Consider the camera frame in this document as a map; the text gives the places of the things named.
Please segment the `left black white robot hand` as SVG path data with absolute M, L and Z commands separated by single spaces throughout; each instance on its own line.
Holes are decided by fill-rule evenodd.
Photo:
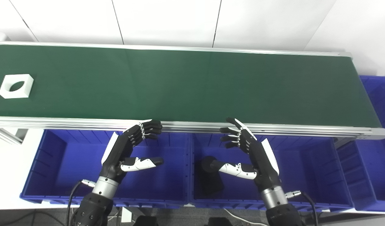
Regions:
M 164 163 L 162 157 L 139 158 L 131 157 L 134 147 L 146 139 L 156 140 L 161 134 L 162 124 L 158 120 L 139 122 L 121 135 L 115 135 L 115 142 L 109 144 L 109 153 L 102 163 L 99 176 L 121 184 L 128 172 L 153 168 Z

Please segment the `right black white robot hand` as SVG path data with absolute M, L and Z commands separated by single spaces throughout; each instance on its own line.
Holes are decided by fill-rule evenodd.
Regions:
M 227 117 L 226 121 L 233 124 L 236 129 L 231 127 L 220 128 L 220 132 L 225 134 L 225 136 L 221 137 L 221 142 L 225 143 L 225 148 L 239 148 L 243 153 L 247 154 L 251 165 L 222 162 L 213 156 L 207 156 L 201 167 L 207 173 L 222 172 L 254 180 L 259 192 L 282 186 L 277 165 L 271 163 L 274 154 L 271 148 L 266 149 L 269 144 L 265 143 L 265 140 L 258 141 L 251 130 L 240 120 Z

